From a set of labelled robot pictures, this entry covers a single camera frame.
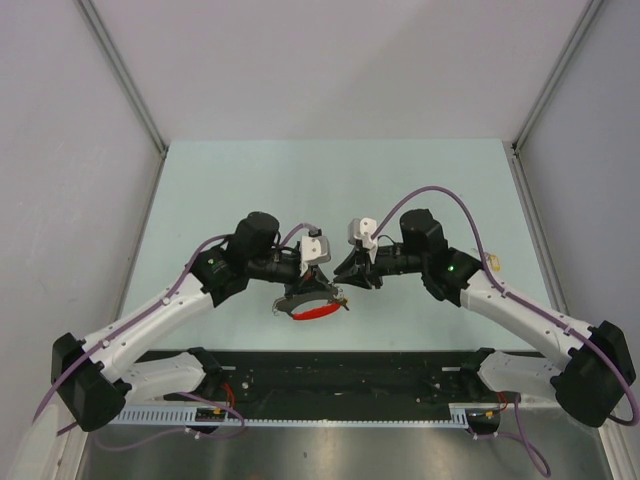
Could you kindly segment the metal key organizer red handle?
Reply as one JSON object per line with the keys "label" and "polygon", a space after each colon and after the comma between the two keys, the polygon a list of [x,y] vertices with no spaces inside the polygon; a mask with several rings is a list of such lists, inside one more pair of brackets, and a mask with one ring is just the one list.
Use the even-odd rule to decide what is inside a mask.
{"label": "metal key organizer red handle", "polygon": [[276,299],[272,306],[275,315],[285,315],[296,322],[319,320],[341,309],[349,310],[348,299],[335,286],[287,294]]}

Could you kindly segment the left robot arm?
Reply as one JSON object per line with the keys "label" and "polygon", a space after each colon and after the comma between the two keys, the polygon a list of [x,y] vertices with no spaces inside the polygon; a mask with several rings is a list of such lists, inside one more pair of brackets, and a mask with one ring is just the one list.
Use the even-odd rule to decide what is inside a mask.
{"label": "left robot arm", "polygon": [[205,241],[175,283],[130,315],[85,336],[67,333],[52,347],[51,395],[58,395],[85,432],[101,429],[125,406],[166,395],[214,397],[224,381],[216,358],[194,347],[169,358],[143,361],[159,340],[186,321],[243,292],[250,281],[280,284],[273,308],[294,321],[330,315],[345,305],[322,272],[329,244],[312,227],[295,248],[281,246],[278,220],[251,212],[234,233]]}

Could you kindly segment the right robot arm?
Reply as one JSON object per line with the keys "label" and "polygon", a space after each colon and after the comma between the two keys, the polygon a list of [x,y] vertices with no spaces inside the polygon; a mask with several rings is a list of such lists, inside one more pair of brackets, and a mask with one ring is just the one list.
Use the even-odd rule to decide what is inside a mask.
{"label": "right robot arm", "polygon": [[524,298],[491,275],[480,259],[449,246],[442,225],[427,209],[404,213],[402,240],[379,245],[370,218],[349,227],[353,249],[335,269],[338,284],[379,289],[386,276],[417,274],[438,301],[480,314],[540,353],[517,359],[484,348],[461,376],[463,393],[484,401],[495,391],[556,401],[578,422],[598,428],[636,380],[622,330],[609,321],[594,326]]}

